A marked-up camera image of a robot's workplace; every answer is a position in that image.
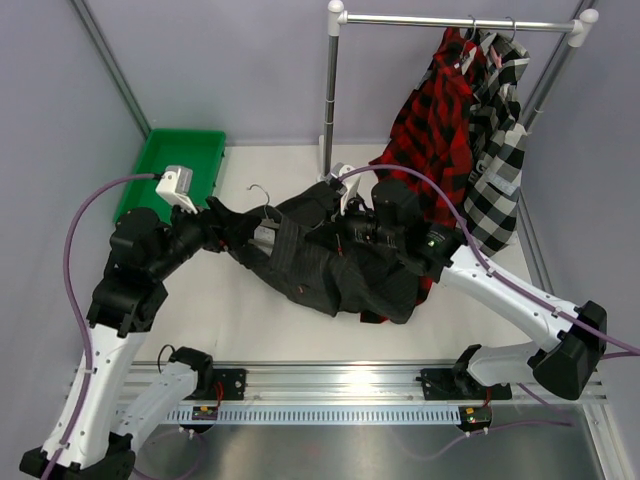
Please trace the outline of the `green plastic tray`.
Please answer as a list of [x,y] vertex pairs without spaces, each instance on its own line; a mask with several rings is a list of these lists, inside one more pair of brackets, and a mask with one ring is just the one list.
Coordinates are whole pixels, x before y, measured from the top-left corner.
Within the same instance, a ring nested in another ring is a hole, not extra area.
[[[225,155],[226,134],[216,130],[159,128],[151,131],[134,167],[136,174],[167,177],[170,187],[203,206],[216,188]],[[158,183],[136,180],[123,191],[114,218],[136,207],[148,207],[161,221],[170,221],[172,204],[156,192]]]

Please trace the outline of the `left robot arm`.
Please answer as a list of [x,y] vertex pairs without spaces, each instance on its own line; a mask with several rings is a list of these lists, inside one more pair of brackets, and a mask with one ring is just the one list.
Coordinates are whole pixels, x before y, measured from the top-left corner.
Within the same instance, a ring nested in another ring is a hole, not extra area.
[[117,220],[103,278],[81,320],[89,344],[69,397],[45,443],[23,454],[21,472],[38,479],[126,479],[169,412],[214,391],[211,356],[181,347],[125,412],[116,413],[131,364],[168,296],[165,280],[201,249],[245,246],[263,220],[235,213],[215,197],[206,203],[193,213],[175,208],[169,223],[148,207]]

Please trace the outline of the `grey clothes hanger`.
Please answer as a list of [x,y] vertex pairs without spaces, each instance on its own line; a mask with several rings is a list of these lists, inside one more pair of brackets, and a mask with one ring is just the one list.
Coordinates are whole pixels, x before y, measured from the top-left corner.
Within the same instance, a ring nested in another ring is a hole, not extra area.
[[271,201],[269,193],[259,184],[251,184],[247,187],[248,191],[253,189],[259,189],[265,195],[266,201],[262,206],[263,215],[261,222],[254,231],[254,237],[249,243],[270,255],[275,246],[280,223],[269,215],[269,204]]

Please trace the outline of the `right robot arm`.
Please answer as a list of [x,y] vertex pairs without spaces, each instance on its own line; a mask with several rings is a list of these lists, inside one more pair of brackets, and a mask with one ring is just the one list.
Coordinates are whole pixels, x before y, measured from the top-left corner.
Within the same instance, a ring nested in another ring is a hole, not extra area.
[[460,233],[425,221],[417,195],[400,180],[376,184],[371,198],[368,207],[353,183],[313,185],[300,196],[308,239],[338,253],[353,244],[383,247],[407,271],[469,295],[529,338],[506,347],[468,347],[452,368],[460,395],[537,382],[566,400],[581,396],[606,350],[603,307],[557,299],[500,268]]

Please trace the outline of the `dark grey striped shirt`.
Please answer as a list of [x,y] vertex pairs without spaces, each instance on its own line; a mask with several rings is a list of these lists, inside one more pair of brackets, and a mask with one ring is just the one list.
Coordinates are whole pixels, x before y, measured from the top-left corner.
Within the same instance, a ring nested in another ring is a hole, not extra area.
[[269,206],[269,215],[280,223],[270,260],[240,264],[290,301],[329,316],[347,312],[362,323],[406,323],[427,299],[431,281],[383,247],[342,241],[341,248],[323,248],[307,242],[305,234],[330,215],[304,214],[302,193]]

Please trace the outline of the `silver clothes rack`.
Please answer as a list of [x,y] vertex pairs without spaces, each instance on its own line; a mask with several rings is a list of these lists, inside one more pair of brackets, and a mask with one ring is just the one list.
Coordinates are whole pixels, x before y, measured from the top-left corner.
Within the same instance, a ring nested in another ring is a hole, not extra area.
[[527,31],[523,24],[566,23],[587,10],[600,11],[596,1],[349,1],[345,14],[439,18],[436,26],[353,24],[331,40],[327,77],[335,82],[333,126],[321,146],[331,146],[332,159],[342,162],[347,146],[363,150],[383,145],[392,120],[431,60],[452,19],[516,22],[512,37],[531,60],[518,83],[521,122],[532,130],[547,110],[549,98],[575,54],[571,36],[559,31]]

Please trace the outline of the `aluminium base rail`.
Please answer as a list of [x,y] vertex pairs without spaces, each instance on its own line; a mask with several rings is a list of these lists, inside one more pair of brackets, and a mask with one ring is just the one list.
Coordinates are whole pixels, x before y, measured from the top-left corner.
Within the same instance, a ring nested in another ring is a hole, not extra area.
[[[427,367],[444,365],[422,362],[220,362],[221,369],[244,369],[244,403],[249,404],[409,404],[424,401],[417,377]],[[134,361],[116,399],[133,401],[158,374],[152,361]],[[533,381],[518,380],[526,388],[556,405],[607,404],[607,390],[599,373],[578,401],[567,401],[544,390]]]

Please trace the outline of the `red shirt hanger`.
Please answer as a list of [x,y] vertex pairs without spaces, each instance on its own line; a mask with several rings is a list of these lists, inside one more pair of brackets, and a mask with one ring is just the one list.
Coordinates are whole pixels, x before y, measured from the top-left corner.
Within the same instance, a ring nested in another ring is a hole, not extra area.
[[469,18],[471,19],[471,26],[467,29],[467,32],[464,35],[464,43],[462,46],[462,50],[461,50],[461,56],[464,57],[465,56],[465,51],[466,51],[466,46],[467,44],[472,41],[476,35],[476,31],[477,31],[477,19],[475,16],[473,15],[469,15]]

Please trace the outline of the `white black plaid shirt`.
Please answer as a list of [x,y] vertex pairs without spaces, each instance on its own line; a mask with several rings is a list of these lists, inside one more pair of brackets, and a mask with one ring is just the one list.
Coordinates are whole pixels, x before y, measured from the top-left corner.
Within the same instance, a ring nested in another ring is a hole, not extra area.
[[522,168],[528,132],[520,122],[518,83],[529,61],[528,51],[504,59],[493,53],[496,32],[476,35],[484,55],[484,79],[474,84],[469,139],[473,169],[469,176],[464,211],[466,226],[480,250],[492,256],[504,249],[516,232]]

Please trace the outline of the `red black plaid shirt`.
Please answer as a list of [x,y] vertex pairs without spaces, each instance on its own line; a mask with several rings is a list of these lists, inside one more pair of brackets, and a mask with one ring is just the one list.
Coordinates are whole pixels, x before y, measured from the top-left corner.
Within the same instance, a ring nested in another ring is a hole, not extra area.
[[377,170],[380,183],[397,179],[417,194],[424,219],[448,228],[457,226],[449,207],[462,210],[472,169],[470,110],[473,87],[485,76],[486,55],[460,30],[449,27],[435,51],[424,79],[404,103],[391,128],[389,143],[373,165],[395,165],[428,177],[430,184],[397,170]]

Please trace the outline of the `plaid shirt hanger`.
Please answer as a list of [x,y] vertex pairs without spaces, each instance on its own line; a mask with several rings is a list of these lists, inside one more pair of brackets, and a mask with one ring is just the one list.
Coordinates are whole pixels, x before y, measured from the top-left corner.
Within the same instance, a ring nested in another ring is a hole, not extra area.
[[509,20],[507,31],[510,31],[510,34],[496,32],[490,48],[490,50],[501,59],[504,59],[513,52],[518,52],[518,43],[515,41],[515,35],[517,33],[516,21],[511,16],[506,16],[506,19]]

